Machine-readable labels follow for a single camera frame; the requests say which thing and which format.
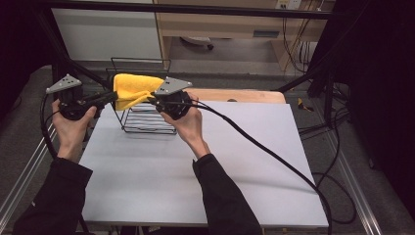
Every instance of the white table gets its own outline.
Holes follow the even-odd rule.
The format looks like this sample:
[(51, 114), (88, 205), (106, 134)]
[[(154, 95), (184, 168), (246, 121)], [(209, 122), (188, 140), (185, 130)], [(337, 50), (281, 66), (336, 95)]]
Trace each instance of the white table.
[[(312, 180), (289, 105), (206, 102)], [(202, 111), (204, 137), (262, 227), (327, 227), (317, 194), (222, 118)], [(94, 170), (85, 220), (109, 224), (207, 224), (193, 153), (178, 135), (125, 133), (107, 106), (81, 164)]]

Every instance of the black wire rack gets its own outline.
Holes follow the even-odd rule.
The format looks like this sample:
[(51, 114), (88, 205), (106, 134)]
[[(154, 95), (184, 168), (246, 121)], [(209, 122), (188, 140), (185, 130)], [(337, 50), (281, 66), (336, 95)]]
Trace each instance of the black wire rack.
[[(170, 70), (170, 60), (111, 58), (113, 67), (106, 69), (107, 80), (114, 85), (114, 77), (120, 73), (148, 75), (165, 79)], [(113, 109), (121, 124), (121, 129), (127, 133), (176, 134), (176, 129), (166, 123), (164, 118), (149, 102), (137, 104), (125, 111)]]

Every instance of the black jacket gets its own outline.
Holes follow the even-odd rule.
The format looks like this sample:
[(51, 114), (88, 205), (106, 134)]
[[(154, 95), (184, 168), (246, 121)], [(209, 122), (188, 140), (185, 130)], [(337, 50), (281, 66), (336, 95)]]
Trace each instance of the black jacket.
[[(193, 162), (203, 192), (211, 235), (259, 235), (259, 223), (234, 181), (209, 154)], [(57, 158), (31, 205), (16, 221), (14, 235), (73, 235), (92, 170)]]

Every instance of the wall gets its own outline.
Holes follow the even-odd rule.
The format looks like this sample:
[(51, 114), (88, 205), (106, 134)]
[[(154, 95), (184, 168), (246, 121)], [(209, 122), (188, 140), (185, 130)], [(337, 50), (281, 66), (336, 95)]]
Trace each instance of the wall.
[[(152, 3), (152, 0), (111, 0)], [(77, 61), (109, 61), (111, 57), (160, 59), (154, 13), (53, 10), (58, 27)]]

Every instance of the person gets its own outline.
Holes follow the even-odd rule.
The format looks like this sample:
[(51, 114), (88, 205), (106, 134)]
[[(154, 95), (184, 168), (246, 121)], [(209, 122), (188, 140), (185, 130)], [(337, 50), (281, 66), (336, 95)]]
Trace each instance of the person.
[[(196, 104), (198, 97), (189, 94)], [(85, 188), (92, 170), (78, 164), (82, 141), (96, 108), (89, 109), (77, 121), (65, 119), (59, 112), (59, 100), (52, 104), (53, 124), (60, 148), (39, 192), (14, 226), (14, 235), (73, 235), (85, 203)], [(259, 235), (259, 223), (241, 190), (226, 174), (203, 138), (203, 117), (197, 108), (178, 120), (161, 113), (173, 125), (197, 160), (193, 170), (201, 184), (210, 235)]]

